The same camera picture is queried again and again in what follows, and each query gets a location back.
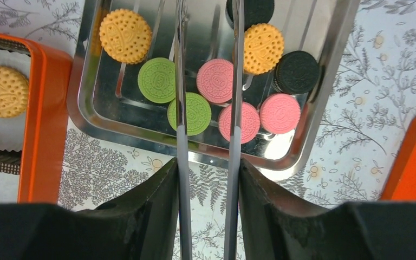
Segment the stainless steel tray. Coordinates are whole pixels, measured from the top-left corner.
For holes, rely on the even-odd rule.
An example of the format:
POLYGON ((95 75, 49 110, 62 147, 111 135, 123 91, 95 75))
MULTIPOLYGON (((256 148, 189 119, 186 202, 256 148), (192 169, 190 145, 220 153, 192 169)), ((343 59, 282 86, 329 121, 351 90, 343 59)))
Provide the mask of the stainless steel tray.
MULTIPOLYGON (((315 144, 359 1, 274 1, 262 20, 277 27, 284 52, 305 51, 318 62, 319 78, 309 92, 296 95, 301 107, 297 127, 274 135, 261 129, 242 145, 242 157, 273 181, 302 170, 315 144)), ((196 92, 196 76, 204 62, 233 59, 231 1, 185 1, 184 46, 186 89, 196 92)), ((102 49, 99 26, 116 9, 139 13, 152 29, 147 59, 174 58, 176 1, 85 1, 67 107, 73 123, 88 135, 175 156, 176 131, 166 104, 146 99, 138 88, 141 64, 113 60, 102 49)))

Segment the right gripper silver tong right finger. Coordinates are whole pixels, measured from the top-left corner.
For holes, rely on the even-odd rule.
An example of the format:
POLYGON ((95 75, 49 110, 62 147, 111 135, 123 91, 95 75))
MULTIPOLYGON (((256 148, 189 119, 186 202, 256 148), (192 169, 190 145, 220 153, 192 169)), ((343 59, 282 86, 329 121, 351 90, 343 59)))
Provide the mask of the right gripper silver tong right finger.
POLYGON ((234 23, 233 91, 231 103, 231 127, 229 166, 227 175, 227 200, 224 238, 224 259, 236 259, 239 202, 239 169, 241 162, 241 117, 244 58, 244 2, 232 2, 234 23))

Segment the right gripper silver tong left finger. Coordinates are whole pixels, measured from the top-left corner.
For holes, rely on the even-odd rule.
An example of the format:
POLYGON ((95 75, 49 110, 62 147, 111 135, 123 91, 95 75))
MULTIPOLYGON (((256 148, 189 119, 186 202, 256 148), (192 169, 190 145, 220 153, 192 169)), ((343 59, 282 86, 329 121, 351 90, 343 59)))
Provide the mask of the right gripper silver tong left finger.
POLYGON ((192 259, 192 232, 190 207, 189 146, 186 118, 186 79, 185 79, 185 2, 176 1, 174 62, 176 80, 176 132, 177 164, 179 176, 179 226, 181 259, 192 259))

